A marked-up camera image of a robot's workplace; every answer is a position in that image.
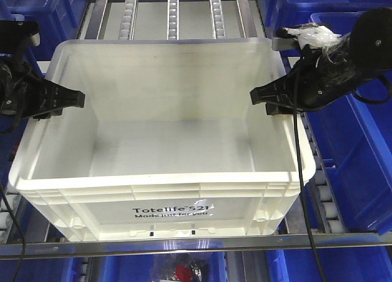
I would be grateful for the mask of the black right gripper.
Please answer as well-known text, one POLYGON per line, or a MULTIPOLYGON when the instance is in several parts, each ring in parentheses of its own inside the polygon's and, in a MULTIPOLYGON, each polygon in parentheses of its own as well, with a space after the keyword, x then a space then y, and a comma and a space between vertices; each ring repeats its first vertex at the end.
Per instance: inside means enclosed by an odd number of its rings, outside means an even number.
POLYGON ((322 109, 352 92, 366 80, 367 74, 367 70, 358 68, 348 57, 332 61, 320 55, 301 70, 299 79, 285 75, 255 87, 249 94, 252 105, 266 103, 268 116, 293 115, 293 109, 283 106, 299 106, 305 111, 322 109))

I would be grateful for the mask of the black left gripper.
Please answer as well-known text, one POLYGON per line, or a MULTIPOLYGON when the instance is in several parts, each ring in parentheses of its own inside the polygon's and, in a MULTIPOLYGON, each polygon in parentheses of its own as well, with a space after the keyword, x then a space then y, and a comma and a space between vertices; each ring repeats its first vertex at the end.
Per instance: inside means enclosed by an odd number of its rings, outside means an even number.
POLYGON ((85 106, 85 94, 43 79, 37 94, 38 75, 26 62, 1 60, 1 115, 46 120, 62 115, 67 107, 85 106))

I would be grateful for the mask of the black right arm link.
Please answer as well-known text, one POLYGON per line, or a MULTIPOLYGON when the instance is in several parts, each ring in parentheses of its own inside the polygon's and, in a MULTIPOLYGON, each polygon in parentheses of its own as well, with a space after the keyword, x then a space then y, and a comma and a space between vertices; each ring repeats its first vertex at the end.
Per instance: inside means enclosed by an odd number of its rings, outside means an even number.
POLYGON ((391 70, 391 8, 361 14, 349 36, 354 81, 376 78, 391 70))

